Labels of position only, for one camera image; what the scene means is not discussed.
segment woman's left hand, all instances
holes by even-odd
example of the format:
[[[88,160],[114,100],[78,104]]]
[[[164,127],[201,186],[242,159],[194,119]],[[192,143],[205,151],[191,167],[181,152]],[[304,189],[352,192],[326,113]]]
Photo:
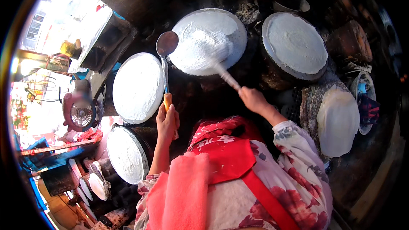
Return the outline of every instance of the woman's left hand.
[[[157,124],[157,144],[169,147],[174,139],[175,130],[179,129],[179,113],[175,110],[173,104],[170,105],[168,112],[165,113],[165,105],[162,103],[156,116]]]

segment pink towel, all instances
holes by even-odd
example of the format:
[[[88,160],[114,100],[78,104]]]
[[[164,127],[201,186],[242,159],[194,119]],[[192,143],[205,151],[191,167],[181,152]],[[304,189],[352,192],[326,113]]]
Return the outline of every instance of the pink towel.
[[[146,200],[150,230],[204,230],[209,155],[185,153],[159,176]]]

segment floral shirt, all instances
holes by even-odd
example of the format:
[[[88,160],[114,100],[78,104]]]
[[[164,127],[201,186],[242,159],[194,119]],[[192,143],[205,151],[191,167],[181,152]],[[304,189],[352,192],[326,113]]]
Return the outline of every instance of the floral shirt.
[[[332,195],[314,141],[292,121],[276,125],[273,131],[274,144],[281,155],[275,161],[264,143],[250,141],[257,161],[253,171],[301,229],[326,229],[332,212]],[[146,229],[149,222],[146,197],[159,175],[148,175],[138,184],[142,197],[137,204],[135,230]],[[263,227],[279,230],[241,179],[210,185],[207,199],[207,229]]]

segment woman's arm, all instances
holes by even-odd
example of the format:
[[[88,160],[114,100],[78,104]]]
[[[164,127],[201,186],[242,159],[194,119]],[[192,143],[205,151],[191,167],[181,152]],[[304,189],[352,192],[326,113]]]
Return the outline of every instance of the woman's arm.
[[[169,168],[169,146],[171,145],[173,134],[179,128],[179,113],[173,104],[165,113],[165,105],[162,103],[156,116],[157,143],[149,175],[159,174]]]
[[[281,122],[287,121],[273,105],[265,100],[264,95],[258,90],[243,86],[238,94],[249,110],[264,117],[273,127]]]

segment apron strap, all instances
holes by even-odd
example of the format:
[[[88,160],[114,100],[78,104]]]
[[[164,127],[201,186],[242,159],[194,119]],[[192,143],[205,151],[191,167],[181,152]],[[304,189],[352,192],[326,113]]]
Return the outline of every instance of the apron strap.
[[[246,172],[241,179],[282,230],[300,229],[253,170]]]

